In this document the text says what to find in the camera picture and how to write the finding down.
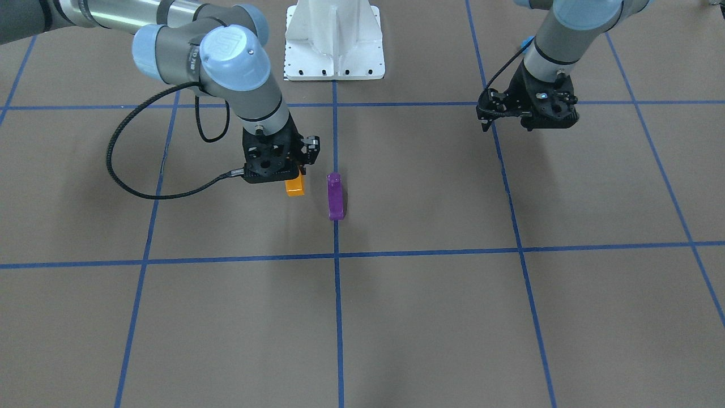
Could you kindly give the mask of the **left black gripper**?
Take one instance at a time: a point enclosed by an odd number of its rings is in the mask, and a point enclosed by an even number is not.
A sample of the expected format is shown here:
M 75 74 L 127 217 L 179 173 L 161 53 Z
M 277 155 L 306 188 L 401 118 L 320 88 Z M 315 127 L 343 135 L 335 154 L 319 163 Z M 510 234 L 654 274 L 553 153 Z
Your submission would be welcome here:
M 569 129 L 578 123 L 572 78 L 557 73 L 553 82 L 541 81 L 526 70 L 523 62 L 506 91 L 486 88 L 479 96 L 476 114 L 484 133 L 500 118 L 520 118 L 521 126 L 534 129 Z

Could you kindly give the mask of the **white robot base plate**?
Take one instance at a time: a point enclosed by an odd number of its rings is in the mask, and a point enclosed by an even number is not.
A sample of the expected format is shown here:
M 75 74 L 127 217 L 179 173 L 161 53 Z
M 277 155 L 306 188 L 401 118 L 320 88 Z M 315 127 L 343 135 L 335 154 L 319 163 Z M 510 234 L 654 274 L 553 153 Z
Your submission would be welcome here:
M 381 12 L 370 2 L 298 1 L 285 16 L 285 80 L 385 77 Z

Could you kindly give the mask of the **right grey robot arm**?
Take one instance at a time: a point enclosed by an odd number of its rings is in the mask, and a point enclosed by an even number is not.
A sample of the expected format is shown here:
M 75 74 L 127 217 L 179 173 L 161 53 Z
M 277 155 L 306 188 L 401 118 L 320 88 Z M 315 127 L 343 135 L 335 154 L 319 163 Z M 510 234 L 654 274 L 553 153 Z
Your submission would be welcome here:
M 130 33 L 144 75 L 229 105 L 243 126 L 251 184 L 301 179 L 315 163 L 318 137 L 297 131 L 265 51 L 269 26 L 252 5 L 199 1 L 3 1 L 2 43 L 67 27 Z

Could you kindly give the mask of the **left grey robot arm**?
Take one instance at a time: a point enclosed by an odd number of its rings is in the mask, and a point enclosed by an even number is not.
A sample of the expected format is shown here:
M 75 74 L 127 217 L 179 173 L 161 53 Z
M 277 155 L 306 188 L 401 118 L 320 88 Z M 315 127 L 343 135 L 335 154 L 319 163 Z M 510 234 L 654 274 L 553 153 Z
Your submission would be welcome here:
M 632 15 L 648 1 L 520 1 L 518 5 L 545 10 L 536 34 L 516 54 L 523 57 L 508 88 L 487 83 L 479 96 L 476 115 L 483 131 L 501 118 L 520 118 L 534 129 L 569 129 L 577 124 L 578 98 L 572 71 L 591 44 Z

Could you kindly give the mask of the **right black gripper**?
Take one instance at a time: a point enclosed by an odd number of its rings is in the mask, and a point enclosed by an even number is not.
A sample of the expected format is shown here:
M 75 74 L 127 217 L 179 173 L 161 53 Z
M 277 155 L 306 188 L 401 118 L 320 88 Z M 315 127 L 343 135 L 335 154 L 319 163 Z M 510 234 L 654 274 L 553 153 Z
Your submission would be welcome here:
M 244 181 L 251 184 L 287 181 L 306 174 L 306 166 L 313 165 L 321 152 L 317 136 L 303 137 L 292 116 L 277 132 L 265 134 L 243 130 Z

